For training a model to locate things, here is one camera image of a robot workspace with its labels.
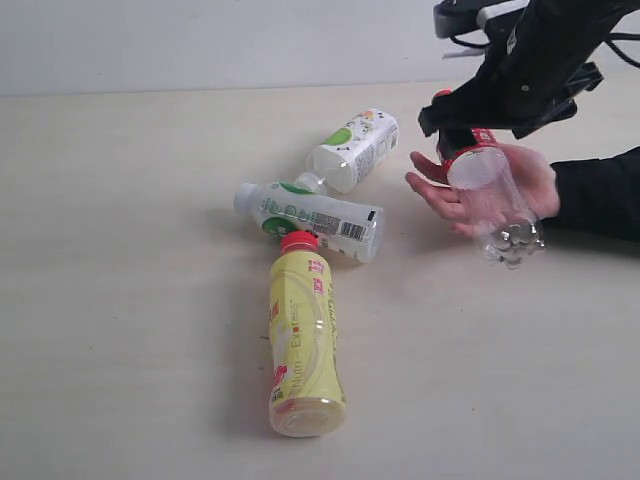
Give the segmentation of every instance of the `white bottle cap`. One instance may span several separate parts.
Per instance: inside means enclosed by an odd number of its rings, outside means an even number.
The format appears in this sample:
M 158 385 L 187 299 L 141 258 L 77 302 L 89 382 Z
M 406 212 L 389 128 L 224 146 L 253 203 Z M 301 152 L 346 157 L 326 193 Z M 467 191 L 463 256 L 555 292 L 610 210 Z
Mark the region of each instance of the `white bottle cap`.
M 293 184 L 296 187 L 303 188 L 318 195 L 326 195 L 327 188 L 324 186 L 324 179 L 314 173 L 304 172 Z
M 243 183 L 236 190 L 236 194 L 233 197 L 233 209 L 241 215 L 251 214 L 251 198 L 253 192 L 260 188 L 259 185 L 253 183 Z

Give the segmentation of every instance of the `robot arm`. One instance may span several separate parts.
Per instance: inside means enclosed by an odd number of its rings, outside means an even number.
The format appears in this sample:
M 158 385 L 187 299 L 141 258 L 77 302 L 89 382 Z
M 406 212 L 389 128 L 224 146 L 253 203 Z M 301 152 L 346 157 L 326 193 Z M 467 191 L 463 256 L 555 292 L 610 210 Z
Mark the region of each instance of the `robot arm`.
M 474 78 L 422 110 L 423 132 L 485 127 L 522 138 L 574 116 L 574 97 L 602 81 L 585 62 L 638 9 L 640 0 L 445 0 L 435 8 L 437 35 L 481 28 L 489 46 Z

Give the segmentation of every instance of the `finger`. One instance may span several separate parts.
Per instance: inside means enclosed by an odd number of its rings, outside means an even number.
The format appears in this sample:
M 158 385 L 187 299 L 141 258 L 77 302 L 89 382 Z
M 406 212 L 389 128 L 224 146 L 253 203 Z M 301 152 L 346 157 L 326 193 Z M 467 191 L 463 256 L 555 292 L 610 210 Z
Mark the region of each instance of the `finger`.
M 433 163 L 420 152 L 411 152 L 409 157 L 418 171 L 425 177 L 433 180 L 434 182 L 445 185 L 447 184 L 447 173 L 442 165 Z
M 416 188 L 419 188 L 421 191 L 432 190 L 434 195 L 438 195 L 445 202 L 460 203 L 458 194 L 454 192 L 450 187 L 438 187 L 436 185 L 431 185 L 429 182 L 424 181 L 422 178 L 412 172 L 407 173 L 406 179 L 409 185 L 411 185 L 411 188 L 413 188 L 416 193 L 419 193 L 416 191 Z
M 442 188 L 434 187 L 415 173 L 408 173 L 406 178 L 413 191 L 424 198 L 429 206 L 445 220 L 462 222 L 467 218 L 466 211 L 460 203 L 447 202 L 442 197 Z
M 465 237 L 473 237 L 473 227 L 465 223 L 454 223 L 451 225 L 451 230 Z

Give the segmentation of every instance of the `black sleeve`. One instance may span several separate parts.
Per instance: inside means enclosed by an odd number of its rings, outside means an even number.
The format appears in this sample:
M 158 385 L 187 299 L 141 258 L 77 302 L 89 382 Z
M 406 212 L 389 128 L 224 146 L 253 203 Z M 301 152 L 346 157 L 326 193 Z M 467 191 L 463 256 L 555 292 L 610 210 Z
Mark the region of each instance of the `black sleeve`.
M 609 159 L 554 163 L 560 212 L 544 221 L 640 242 L 640 147 Z

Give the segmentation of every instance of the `white wall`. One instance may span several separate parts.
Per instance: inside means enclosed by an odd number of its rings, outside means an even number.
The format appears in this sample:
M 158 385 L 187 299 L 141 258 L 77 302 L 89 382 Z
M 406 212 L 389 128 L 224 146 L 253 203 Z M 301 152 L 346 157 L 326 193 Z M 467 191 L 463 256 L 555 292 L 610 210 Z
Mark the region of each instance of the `white wall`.
M 434 0 L 4 0 L 0 95 L 461 78 Z M 640 31 L 640 18 L 625 22 Z M 625 45 L 640 55 L 640 45 Z M 600 54 L 605 72 L 626 67 Z

